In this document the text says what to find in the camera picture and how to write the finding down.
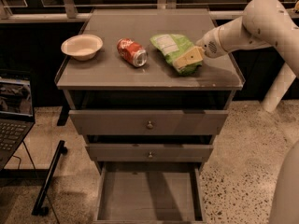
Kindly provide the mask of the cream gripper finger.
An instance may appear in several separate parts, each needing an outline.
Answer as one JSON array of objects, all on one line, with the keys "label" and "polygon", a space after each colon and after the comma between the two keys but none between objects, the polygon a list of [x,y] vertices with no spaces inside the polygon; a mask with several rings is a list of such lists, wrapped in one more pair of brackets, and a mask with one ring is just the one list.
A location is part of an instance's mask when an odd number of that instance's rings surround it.
[{"label": "cream gripper finger", "polygon": [[173,66],[180,69],[194,63],[199,63],[203,61],[203,54],[204,52],[201,47],[194,46],[175,59]]}]

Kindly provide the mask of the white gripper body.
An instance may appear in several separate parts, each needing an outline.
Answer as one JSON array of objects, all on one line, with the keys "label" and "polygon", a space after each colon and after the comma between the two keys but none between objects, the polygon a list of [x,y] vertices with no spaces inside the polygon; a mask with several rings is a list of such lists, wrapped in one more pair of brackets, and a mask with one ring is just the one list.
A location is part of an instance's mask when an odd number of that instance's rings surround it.
[{"label": "white gripper body", "polygon": [[202,38],[196,41],[196,45],[201,47],[209,58],[218,58],[226,54],[226,50],[221,45],[219,27],[204,34]]}]

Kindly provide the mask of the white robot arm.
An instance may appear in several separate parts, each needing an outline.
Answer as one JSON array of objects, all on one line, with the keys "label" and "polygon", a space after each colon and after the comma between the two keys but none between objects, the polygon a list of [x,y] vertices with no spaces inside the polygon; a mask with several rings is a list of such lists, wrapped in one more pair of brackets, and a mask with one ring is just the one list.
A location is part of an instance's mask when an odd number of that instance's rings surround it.
[{"label": "white robot arm", "polygon": [[[272,47],[284,60],[262,106],[274,111],[299,78],[299,27],[278,0],[252,0],[242,15],[206,32],[196,45],[209,58],[239,49]],[[269,224],[299,224],[299,142],[288,151],[275,188]]]}]

